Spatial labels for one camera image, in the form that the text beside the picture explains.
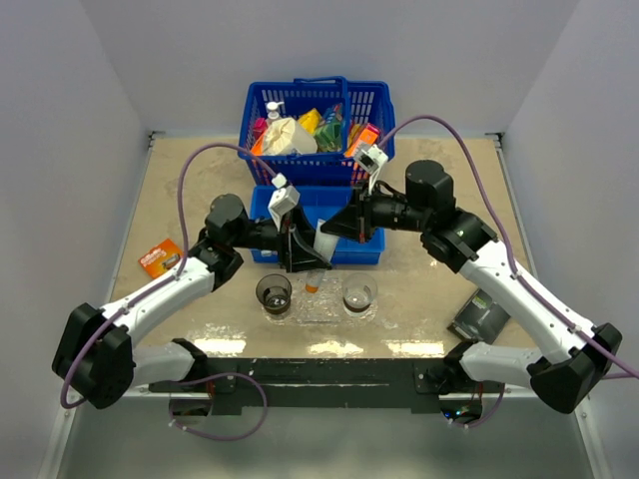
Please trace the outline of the white orange toothpaste tube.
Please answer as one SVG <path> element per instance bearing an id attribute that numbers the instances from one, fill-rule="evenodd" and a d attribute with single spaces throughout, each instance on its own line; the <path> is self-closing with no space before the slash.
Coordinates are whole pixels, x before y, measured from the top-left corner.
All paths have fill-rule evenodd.
<path id="1" fill-rule="evenodd" d="M 327 262 L 330 262 L 336 249 L 339 237 L 326 234 L 321 230 L 325 223 L 324 219 L 318 219 L 316 237 L 314 242 L 314 250 Z M 310 271 L 307 274 L 305 290 L 309 293 L 316 293 L 322 282 L 325 269 L 319 268 Z"/>

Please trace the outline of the dark brown banded cup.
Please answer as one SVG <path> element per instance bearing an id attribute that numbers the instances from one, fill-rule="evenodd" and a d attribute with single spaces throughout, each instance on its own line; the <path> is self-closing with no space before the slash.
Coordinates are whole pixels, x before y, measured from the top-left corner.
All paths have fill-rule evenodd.
<path id="1" fill-rule="evenodd" d="M 256 285 L 256 298 L 269 314 L 280 315 L 291 307 L 293 287 L 281 274 L 268 274 Z"/>

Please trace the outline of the clear small textured tray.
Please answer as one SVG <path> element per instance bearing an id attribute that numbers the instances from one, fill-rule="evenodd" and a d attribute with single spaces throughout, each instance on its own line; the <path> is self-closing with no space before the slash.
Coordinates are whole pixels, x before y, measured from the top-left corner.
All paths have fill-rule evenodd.
<path id="1" fill-rule="evenodd" d="M 336 324 L 346 318 L 342 304 L 341 282 L 326 276 L 316 293 L 305 290 L 305 280 L 293 283 L 291 318 L 302 325 Z"/>

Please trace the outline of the clear blue banded cup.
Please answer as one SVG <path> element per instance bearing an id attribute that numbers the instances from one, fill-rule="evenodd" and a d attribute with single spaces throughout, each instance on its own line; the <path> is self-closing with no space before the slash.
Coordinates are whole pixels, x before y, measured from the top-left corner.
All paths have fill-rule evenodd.
<path id="1" fill-rule="evenodd" d="M 346 313 L 353 316 L 365 314 L 377 296 L 375 279 L 363 272 L 348 275 L 341 284 L 342 304 Z"/>

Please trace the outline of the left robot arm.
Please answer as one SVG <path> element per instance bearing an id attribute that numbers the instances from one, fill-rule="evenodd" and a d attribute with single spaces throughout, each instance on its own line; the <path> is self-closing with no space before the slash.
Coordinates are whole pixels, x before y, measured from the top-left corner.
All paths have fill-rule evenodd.
<path id="1" fill-rule="evenodd" d="M 189 348 L 170 342 L 136 360 L 136 346 L 171 315 L 227 283 L 244 262 L 243 248 L 276 252 L 288 272 L 327 267 L 313 248 L 316 230 L 299 201 L 292 187 L 275 190 L 269 217 L 252 220 L 238 196 L 221 195 L 212 201 L 196 243 L 175 266 L 120 300 L 74 308 L 52 362 L 63 380 L 61 405 L 74 408 L 70 390 L 104 409 L 137 383 L 174 381 L 185 391 L 200 389 L 207 367 Z"/>

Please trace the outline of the clear oval textured tray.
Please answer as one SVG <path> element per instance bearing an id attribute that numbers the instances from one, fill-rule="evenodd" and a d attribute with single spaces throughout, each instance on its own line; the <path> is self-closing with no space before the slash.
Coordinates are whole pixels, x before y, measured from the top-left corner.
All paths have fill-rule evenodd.
<path id="1" fill-rule="evenodd" d="M 350 311 L 343 304 L 341 280 L 326 276 L 316 293 L 306 291 L 303 279 L 295 279 L 287 311 L 274 314 L 266 311 L 263 305 L 261 309 L 265 319 L 277 325 L 354 325 L 374 320 L 378 312 L 378 301 L 375 298 L 365 311 Z"/>

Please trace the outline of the orange white carton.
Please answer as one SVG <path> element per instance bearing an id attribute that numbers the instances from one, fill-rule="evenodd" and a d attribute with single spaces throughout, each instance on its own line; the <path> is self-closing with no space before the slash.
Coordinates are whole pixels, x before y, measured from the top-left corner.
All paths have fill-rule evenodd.
<path id="1" fill-rule="evenodd" d="M 380 129 L 372 123 L 353 124 L 348 132 L 347 148 L 344 155 L 352 158 L 361 145 L 373 145 L 380 135 Z"/>

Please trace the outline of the green sponge package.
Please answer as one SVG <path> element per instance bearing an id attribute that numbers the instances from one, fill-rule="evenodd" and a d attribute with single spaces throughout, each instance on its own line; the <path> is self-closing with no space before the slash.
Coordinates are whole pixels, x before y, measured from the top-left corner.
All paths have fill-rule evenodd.
<path id="1" fill-rule="evenodd" d="M 319 152 L 336 153 L 342 149 L 342 110 L 342 103 L 337 103 L 328 107 L 322 114 L 313 133 Z"/>

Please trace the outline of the blue plastic shopping basket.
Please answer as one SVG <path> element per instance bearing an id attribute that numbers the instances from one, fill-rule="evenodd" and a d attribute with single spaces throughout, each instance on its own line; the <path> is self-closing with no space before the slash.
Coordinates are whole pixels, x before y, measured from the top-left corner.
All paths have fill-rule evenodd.
<path id="1" fill-rule="evenodd" d="M 247 92 L 239 136 L 242 148 L 257 149 L 260 137 L 254 133 L 255 123 L 267 116 L 267 103 L 270 101 L 282 104 L 282 117 L 294 119 L 312 109 L 323 114 L 335 105 L 341 105 L 345 124 L 341 129 L 342 142 L 338 151 L 264 157 L 265 163 L 295 185 L 350 185 L 363 176 L 363 170 L 356 169 L 353 160 L 345 155 L 348 128 L 356 124 L 371 124 L 385 135 L 395 127 L 390 89 L 383 81 L 355 81 L 342 76 L 296 78 L 288 82 L 258 81 L 253 82 Z"/>

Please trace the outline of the orange scrub package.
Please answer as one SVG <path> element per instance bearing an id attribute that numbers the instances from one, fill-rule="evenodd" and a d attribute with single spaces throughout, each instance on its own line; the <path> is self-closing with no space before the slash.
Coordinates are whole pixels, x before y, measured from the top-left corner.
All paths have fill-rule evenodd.
<path id="1" fill-rule="evenodd" d="M 251 148 L 251 152 L 256 156 L 261 156 L 263 154 L 263 143 L 264 143 L 265 134 L 262 134 L 254 143 Z"/>

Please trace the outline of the pink box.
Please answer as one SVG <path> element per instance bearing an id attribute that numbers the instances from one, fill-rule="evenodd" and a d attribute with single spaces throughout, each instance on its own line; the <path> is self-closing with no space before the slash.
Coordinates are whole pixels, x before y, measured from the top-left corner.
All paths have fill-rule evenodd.
<path id="1" fill-rule="evenodd" d="M 269 127 L 268 120 L 264 117 L 259 117 L 255 120 L 252 128 L 254 141 L 257 142 Z"/>

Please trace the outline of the white pump bottle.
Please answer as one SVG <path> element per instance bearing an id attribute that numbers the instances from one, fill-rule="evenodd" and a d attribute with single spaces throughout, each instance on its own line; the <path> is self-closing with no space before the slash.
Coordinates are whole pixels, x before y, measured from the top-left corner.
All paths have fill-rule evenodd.
<path id="1" fill-rule="evenodd" d="M 283 102 L 278 101 L 269 101 L 266 103 L 266 122 L 268 126 L 270 126 L 274 121 L 278 120 L 281 117 L 281 107 L 283 105 Z"/>

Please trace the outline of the orange box on table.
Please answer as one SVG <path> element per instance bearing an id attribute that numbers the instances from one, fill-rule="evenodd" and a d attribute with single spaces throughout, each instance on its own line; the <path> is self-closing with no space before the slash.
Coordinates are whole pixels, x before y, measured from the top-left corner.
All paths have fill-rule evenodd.
<path id="1" fill-rule="evenodd" d="M 178 264 L 182 253 L 171 239 L 164 239 L 142 255 L 138 264 L 151 279 L 156 279 Z"/>

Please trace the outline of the dark package on table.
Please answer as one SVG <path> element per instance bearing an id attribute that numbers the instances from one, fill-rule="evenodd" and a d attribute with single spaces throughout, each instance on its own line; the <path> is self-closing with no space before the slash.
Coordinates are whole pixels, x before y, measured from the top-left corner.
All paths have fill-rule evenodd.
<path id="1" fill-rule="evenodd" d="M 447 329 L 462 340 L 493 344 L 510 314 L 483 289 L 478 289 L 459 310 Z"/>

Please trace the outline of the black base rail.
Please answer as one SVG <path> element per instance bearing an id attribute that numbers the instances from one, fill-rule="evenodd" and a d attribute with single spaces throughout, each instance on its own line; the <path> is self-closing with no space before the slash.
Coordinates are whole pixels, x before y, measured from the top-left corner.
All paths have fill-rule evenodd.
<path id="1" fill-rule="evenodd" d="M 452 375 L 441 358 L 209 358 L 182 383 L 156 382 L 154 393 L 202 394 L 217 414 L 248 407 L 385 408 L 436 413 L 447 394 L 496 392 Z"/>

